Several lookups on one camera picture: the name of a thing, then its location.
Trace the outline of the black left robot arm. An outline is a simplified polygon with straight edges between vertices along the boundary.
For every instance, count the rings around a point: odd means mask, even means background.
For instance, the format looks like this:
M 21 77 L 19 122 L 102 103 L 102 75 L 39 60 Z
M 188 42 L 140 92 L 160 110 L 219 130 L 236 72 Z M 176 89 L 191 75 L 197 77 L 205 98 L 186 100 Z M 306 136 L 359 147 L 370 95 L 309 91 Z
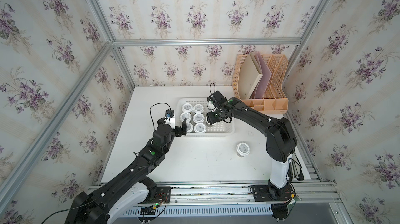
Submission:
M 165 159 L 174 138 L 186 134 L 186 120 L 176 127 L 159 121 L 153 137 L 127 168 L 92 193 L 75 197 L 65 223 L 111 224 L 131 204 L 143 202 L 157 188 L 148 174 Z

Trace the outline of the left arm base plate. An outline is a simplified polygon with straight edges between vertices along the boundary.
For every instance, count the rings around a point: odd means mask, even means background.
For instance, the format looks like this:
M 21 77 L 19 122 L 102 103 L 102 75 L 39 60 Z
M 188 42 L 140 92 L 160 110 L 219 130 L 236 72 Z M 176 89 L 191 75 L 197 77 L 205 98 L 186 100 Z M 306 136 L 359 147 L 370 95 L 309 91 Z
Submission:
M 157 187 L 150 189 L 142 204 L 170 203 L 172 187 Z

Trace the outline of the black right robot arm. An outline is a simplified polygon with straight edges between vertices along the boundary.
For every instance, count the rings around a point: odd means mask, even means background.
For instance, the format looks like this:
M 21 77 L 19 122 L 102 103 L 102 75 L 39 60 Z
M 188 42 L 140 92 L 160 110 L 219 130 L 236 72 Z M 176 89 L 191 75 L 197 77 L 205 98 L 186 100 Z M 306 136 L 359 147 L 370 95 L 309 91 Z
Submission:
M 291 183 L 295 166 L 301 164 L 294 158 L 298 144 L 290 121 L 277 119 L 247 106 L 240 99 L 227 99 L 220 91 L 207 98 L 209 125 L 238 119 L 258 130 L 266 137 L 266 152 L 272 158 L 271 175 L 267 184 L 267 197 L 273 201 L 288 202 L 294 198 Z

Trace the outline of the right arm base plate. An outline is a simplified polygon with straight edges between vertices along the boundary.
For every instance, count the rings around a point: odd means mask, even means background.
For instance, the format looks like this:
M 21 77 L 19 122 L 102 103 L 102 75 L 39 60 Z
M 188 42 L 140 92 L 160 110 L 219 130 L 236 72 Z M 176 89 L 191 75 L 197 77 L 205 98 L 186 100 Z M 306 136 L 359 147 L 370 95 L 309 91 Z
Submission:
M 250 187 L 250 193 L 255 202 L 290 202 L 295 197 L 295 189 L 291 184 L 286 184 L 278 189 L 273 184 L 253 185 Z

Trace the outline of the yogurt cup back row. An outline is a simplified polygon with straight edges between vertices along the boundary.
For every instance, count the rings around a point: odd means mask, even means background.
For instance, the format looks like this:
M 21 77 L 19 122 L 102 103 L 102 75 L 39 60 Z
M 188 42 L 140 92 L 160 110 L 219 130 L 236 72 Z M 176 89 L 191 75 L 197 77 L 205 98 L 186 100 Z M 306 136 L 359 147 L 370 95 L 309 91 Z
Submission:
M 184 103 L 182 105 L 182 111 L 186 113 L 192 113 L 193 112 L 193 105 L 190 103 Z
M 193 125 L 188 122 L 186 123 L 186 133 L 191 133 L 193 131 Z
M 194 126 L 195 133 L 205 133 L 207 130 L 206 125 L 204 123 L 197 123 Z
M 250 146 L 245 142 L 238 143 L 236 153 L 239 157 L 245 157 L 250 154 Z

